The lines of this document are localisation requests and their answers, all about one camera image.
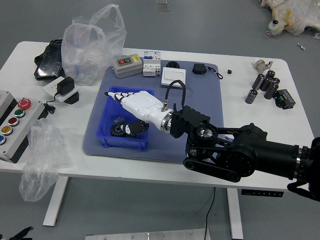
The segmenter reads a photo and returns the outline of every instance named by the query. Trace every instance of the red emergency stop button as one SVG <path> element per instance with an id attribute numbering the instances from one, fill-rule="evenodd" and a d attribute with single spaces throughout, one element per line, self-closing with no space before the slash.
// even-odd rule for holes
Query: red emergency stop button
<path id="1" fill-rule="evenodd" d="M 22 110 L 27 110 L 31 107 L 31 101 L 27 98 L 23 98 L 18 102 L 18 108 Z"/>

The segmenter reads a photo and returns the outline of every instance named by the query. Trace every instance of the gray floor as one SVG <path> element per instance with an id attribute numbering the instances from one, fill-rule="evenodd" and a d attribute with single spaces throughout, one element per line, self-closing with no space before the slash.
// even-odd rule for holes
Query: gray floor
<path id="1" fill-rule="evenodd" d="M 62 38 L 72 17 L 90 17 L 106 4 L 118 3 L 127 31 L 125 47 L 285 60 L 313 134 L 320 136 L 320 40 L 313 38 L 315 30 L 267 37 L 271 11 L 257 0 L 168 1 L 170 12 L 158 11 L 156 0 L 2 0 L 0 67 L 19 42 Z M 71 178 L 56 226 L 44 227 L 53 189 L 38 202 L 23 202 L 20 179 L 20 174 L 0 173 L 0 233 L 8 237 L 28 226 L 34 227 L 28 236 L 46 240 L 204 228 L 213 197 L 208 187 Z M 292 193 L 240 196 L 239 201 L 246 240 L 319 239 L 318 202 Z M 217 189 L 209 228 L 211 239 L 231 238 L 225 189 Z"/>

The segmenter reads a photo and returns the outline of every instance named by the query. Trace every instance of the black capacitor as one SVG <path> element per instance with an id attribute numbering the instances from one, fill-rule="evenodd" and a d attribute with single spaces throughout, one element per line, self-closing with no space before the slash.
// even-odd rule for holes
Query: black capacitor
<path id="1" fill-rule="evenodd" d="M 247 104 L 252 104 L 256 98 L 256 96 L 258 95 L 258 92 L 256 90 L 251 89 L 249 91 L 248 96 L 246 96 L 245 102 Z"/>
<path id="2" fill-rule="evenodd" d="M 273 82 L 274 82 L 275 84 L 279 85 L 279 84 L 280 84 L 280 79 L 274 77 L 274 78 L 273 78 Z"/>
<path id="3" fill-rule="evenodd" d="M 278 88 L 279 88 L 278 84 L 276 84 L 276 83 L 270 84 L 268 89 L 265 91 L 264 98 L 265 99 L 272 99 L 272 97 L 274 96 L 274 94 L 276 93 Z"/>
<path id="4" fill-rule="evenodd" d="M 260 90 L 263 92 L 267 91 L 267 89 L 270 86 L 270 84 L 272 83 L 272 81 L 273 81 L 273 79 L 271 77 L 268 77 L 268 78 L 265 77 L 263 83 L 260 86 Z"/>
<path id="5" fill-rule="evenodd" d="M 254 81 L 254 83 L 252 85 L 252 89 L 253 90 L 259 90 L 259 88 L 260 88 L 261 84 L 264 82 L 264 80 L 265 80 L 265 75 L 259 74 L 256 77 L 256 79 L 255 79 L 255 81 Z"/>
<path id="6" fill-rule="evenodd" d="M 267 78 L 273 79 L 275 77 L 275 75 L 276 75 L 275 71 L 269 70 L 265 75 L 265 79 L 267 79 Z"/>

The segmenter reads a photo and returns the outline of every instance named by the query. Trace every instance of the yellow button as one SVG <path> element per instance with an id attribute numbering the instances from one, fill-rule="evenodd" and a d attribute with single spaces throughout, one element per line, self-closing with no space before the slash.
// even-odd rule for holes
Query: yellow button
<path id="1" fill-rule="evenodd" d="M 1 130 L 1 132 L 3 135 L 8 136 L 13 132 L 13 129 L 10 126 L 4 126 Z"/>

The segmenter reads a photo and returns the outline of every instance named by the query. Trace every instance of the table leg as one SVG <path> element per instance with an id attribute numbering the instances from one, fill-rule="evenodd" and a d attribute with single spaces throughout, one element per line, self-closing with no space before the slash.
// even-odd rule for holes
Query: table leg
<path id="1" fill-rule="evenodd" d="M 243 240 L 244 235 L 242 231 L 238 190 L 236 188 L 227 188 L 226 194 L 229 206 L 231 238 L 233 240 Z"/>
<path id="2" fill-rule="evenodd" d="M 68 176 L 59 176 L 58 181 L 55 183 L 49 207 L 46 211 L 46 215 L 42 224 L 43 226 L 55 226 L 60 205 L 68 183 L 68 178 Z"/>

